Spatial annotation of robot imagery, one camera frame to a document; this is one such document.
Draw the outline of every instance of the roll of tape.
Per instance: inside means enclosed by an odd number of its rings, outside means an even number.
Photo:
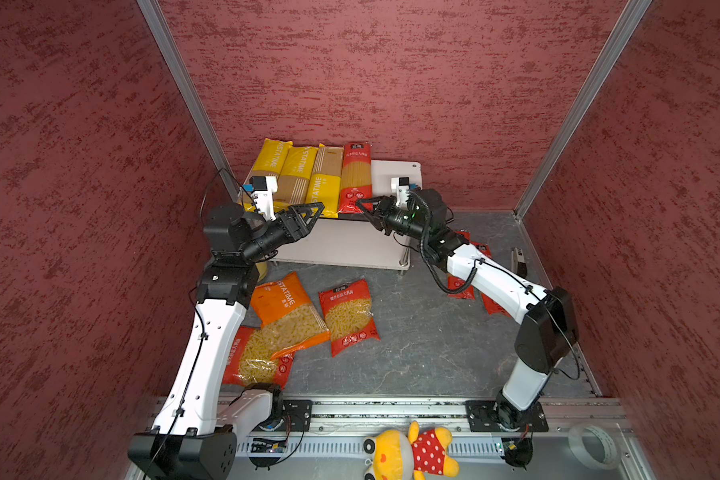
[[[603,445],[604,458],[600,462],[592,456],[584,446],[584,433],[589,432],[594,435]],[[591,424],[581,423],[568,431],[568,446],[574,456],[585,467],[593,470],[613,470],[619,466],[621,460],[621,451],[616,444],[614,437],[601,427]]]

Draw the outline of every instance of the plush toy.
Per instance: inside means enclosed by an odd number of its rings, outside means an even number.
[[[425,473],[455,477],[458,463],[446,453],[452,438],[443,427],[419,432],[417,422],[411,423],[407,438],[397,430],[368,437],[362,447],[373,455],[373,464],[363,480],[424,480]]]

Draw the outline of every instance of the red wall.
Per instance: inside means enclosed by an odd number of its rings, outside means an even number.
[[[0,2],[0,479],[122,478],[212,170],[135,2]]]
[[[720,0],[655,0],[525,218],[660,478],[720,478]]]
[[[234,171],[264,137],[374,143],[451,206],[512,209],[624,0],[163,0]]]

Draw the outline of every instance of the gray marble floor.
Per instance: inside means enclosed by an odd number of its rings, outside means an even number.
[[[493,258],[510,264],[510,249],[525,247],[511,214],[457,213],[451,224],[470,230],[472,240],[488,244]],[[460,300],[446,296],[432,280],[421,258],[400,274],[343,266],[271,263],[267,280],[297,271],[319,309],[318,293],[365,277],[381,341],[367,340],[331,358],[328,343],[297,352],[286,392],[294,395],[441,395],[493,396],[514,366],[514,338],[519,325],[508,317],[486,313],[480,296]],[[533,264],[529,280],[539,281]],[[258,326],[252,310],[245,323]],[[576,367],[570,355],[561,366]],[[562,375],[550,379],[547,396],[593,396],[585,374],[578,381]]]

